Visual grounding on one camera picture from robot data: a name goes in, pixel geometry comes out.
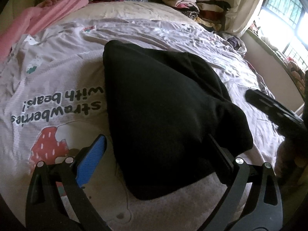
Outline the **black sweater with orange print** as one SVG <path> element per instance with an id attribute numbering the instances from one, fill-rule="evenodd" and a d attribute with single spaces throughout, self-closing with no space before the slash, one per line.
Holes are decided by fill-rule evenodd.
<path id="1" fill-rule="evenodd" d="M 210 175 L 218 147 L 233 156 L 252 148 L 246 115 L 201 57 L 112 40 L 103 65 L 114 155 L 135 198 L 156 199 Z"/>

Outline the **floral bag with clothes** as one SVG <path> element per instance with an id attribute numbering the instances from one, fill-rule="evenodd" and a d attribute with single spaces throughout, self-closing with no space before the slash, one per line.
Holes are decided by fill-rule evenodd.
<path id="1" fill-rule="evenodd" d="M 226 32 L 222 32 L 221 37 L 224 38 L 229 44 L 231 44 L 233 49 L 237 51 L 242 57 L 246 55 L 246 45 L 240 38 Z"/>

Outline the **pile of folded clothes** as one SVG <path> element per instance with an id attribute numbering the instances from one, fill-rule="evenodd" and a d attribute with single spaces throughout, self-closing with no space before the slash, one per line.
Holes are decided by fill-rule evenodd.
<path id="1" fill-rule="evenodd" d="M 224 0 L 162 0 L 209 32 L 223 31 L 231 5 Z"/>

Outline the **cluttered windowsill items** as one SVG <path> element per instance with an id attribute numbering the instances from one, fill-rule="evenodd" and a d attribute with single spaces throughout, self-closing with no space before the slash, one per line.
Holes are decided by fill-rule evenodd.
<path id="1" fill-rule="evenodd" d="M 305 72 L 307 71 L 307 64 L 301 58 L 295 60 L 295 57 L 298 56 L 297 54 L 294 57 L 291 57 L 290 55 L 284 55 L 284 53 L 281 53 L 273 46 L 268 45 L 266 42 L 264 42 L 258 35 L 255 34 L 255 32 L 256 31 L 252 30 L 252 27 L 249 27 L 246 31 L 246 33 L 250 37 L 252 37 L 252 39 L 263 50 L 265 50 L 270 56 L 273 56 L 274 59 L 283 67 L 283 69 L 287 72 L 287 74 L 295 84 L 301 97 L 305 99 Z"/>

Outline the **white strawberry bear duvet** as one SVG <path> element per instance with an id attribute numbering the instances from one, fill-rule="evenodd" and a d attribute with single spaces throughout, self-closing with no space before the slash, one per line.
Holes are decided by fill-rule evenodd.
<path id="1" fill-rule="evenodd" d="M 256 165 L 276 161 L 282 136 L 244 99 L 247 89 L 259 87 L 258 78 L 220 37 L 197 25 L 162 19 L 61 23 L 21 37 L 1 64 L 1 195 L 21 223 L 35 162 L 60 162 L 99 134 L 109 134 L 102 55 L 110 40 L 204 59 L 246 114 L 253 148 L 243 159 Z M 197 230 L 225 189 L 213 174 L 165 197 L 137 200 L 120 178 L 112 146 L 85 186 L 113 230 Z"/>

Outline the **window with grille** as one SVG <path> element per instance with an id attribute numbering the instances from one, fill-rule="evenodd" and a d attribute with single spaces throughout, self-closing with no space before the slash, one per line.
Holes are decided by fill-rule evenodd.
<path id="1" fill-rule="evenodd" d="M 305 8 L 300 0 L 264 0 L 262 8 L 276 15 L 292 29 L 297 29 Z"/>

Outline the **cream curtain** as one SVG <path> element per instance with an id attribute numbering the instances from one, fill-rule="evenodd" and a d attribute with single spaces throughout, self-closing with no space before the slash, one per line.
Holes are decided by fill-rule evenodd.
<path id="1" fill-rule="evenodd" d="M 241 37 L 259 12 L 263 0 L 234 0 L 234 6 L 226 14 L 225 31 Z"/>

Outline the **beige bed sheet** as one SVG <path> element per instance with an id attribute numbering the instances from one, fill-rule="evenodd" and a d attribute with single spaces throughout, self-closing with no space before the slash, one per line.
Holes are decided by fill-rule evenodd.
<path id="1" fill-rule="evenodd" d="M 198 23 L 188 18 L 181 12 L 164 4 L 151 2 L 101 2 L 88 4 L 87 6 L 70 13 L 59 20 L 57 24 L 71 23 L 78 19 L 148 19 L 169 21 L 174 23 L 197 26 Z"/>

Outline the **pink fleece blanket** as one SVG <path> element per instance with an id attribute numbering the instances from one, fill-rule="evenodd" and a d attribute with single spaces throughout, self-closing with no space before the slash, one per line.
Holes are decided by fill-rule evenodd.
<path id="1" fill-rule="evenodd" d="M 28 7 L 13 20 L 1 34 L 1 62 L 23 34 L 36 34 L 72 12 L 86 6 L 89 0 L 44 0 L 35 7 Z"/>

